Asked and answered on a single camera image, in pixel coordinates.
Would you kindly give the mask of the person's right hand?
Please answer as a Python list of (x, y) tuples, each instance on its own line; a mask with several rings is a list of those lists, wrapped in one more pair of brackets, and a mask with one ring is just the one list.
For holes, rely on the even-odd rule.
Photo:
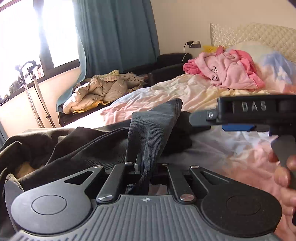
[(286, 227), (290, 228), (290, 234), (282, 232), (284, 227), (279, 228), (278, 234), (283, 240), (295, 240), (295, 226), (292, 224), (292, 217), (295, 214), (295, 190), (290, 188), (292, 171), (295, 171), (295, 155), (288, 158), (286, 167), (278, 164), (273, 175), (274, 181), (280, 190), (282, 222)]

